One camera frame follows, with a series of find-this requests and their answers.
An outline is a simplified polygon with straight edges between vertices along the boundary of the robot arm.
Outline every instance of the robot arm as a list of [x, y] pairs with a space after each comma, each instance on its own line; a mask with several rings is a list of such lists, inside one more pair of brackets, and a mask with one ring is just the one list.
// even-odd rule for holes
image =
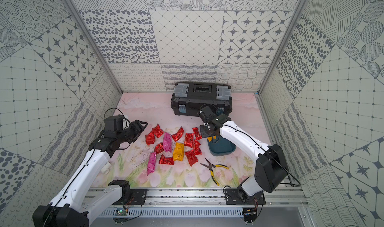
[[253, 138], [237, 126], [228, 116], [216, 116], [205, 106], [199, 111], [204, 125], [200, 125], [202, 137], [221, 136], [234, 143], [256, 162], [255, 175], [238, 186], [238, 195], [246, 202], [257, 192], [272, 192], [287, 176], [287, 164], [280, 146], [269, 146]]
[[117, 180], [109, 183], [109, 187], [94, 197], [91, 203], [82, 205], [89, 187], [115, 151], [120, 150], [120, 144], [135, 142], [148, 125], [136, 120], [123, 129], [123, 119], [122, 115], [118, 115], [104, 120], [105, 129], [89, 145], [89, 151], [69, 182], [48, 205], [40, 205], [33, 213], [36, 227], [89, 226], [114, 202], [128, 202], [131, 198], [129, 182]]

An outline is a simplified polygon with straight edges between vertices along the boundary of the yellow pliers handle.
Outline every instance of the yellow pliers handle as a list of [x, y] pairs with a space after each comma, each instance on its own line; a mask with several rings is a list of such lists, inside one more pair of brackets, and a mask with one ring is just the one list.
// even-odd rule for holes
[[215, 164], [214, 167], [222, 167], [222, 168], [229, 169], [228, 166], [225, 166], [223, 164]]
[[212, 177], [212, 180], [214, 181], [214, 183], [219, 186], [218, 182], [216, 181], [215, 177], [214, 177], [214, 172], [212, 169], [209, 169], [211, 171], [211, 177]]

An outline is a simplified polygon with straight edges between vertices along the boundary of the green container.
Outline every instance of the green container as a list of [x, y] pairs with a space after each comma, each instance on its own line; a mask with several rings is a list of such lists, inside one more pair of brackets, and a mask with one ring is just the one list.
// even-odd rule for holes
[[232, 153], [236, 149], [236, 145], [234, 145], [228, 139], [223, 137], [219, 137], [219, 139], [212, 138], [212, 141], [208, 141], [209, 151], [213, 156], [223, 156]]

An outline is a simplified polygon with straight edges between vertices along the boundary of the gray latch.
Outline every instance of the gray latch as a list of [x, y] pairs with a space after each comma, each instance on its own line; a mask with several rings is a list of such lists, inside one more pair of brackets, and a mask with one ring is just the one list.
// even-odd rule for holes
[[175, 93], [175, 97], [186, 98], [188, 96], [188, 89], [189, 89], [189, 84], [179, 83], [175, 85], [175, 90], [173, 92]]
[[231, 90], [228, 86], [216, 86], [216, 99], [218, 100], [229, 100], [231, 97]]

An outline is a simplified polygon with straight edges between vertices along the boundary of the black toolbox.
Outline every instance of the black toolbox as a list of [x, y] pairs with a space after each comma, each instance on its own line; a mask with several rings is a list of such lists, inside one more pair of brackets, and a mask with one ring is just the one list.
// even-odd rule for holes
[[231, 87], [225, 84], [178, 82], [172, 94], [171, 108], [176, 115], [199, 116], [208, 105], [216, 115], [232, 112]]

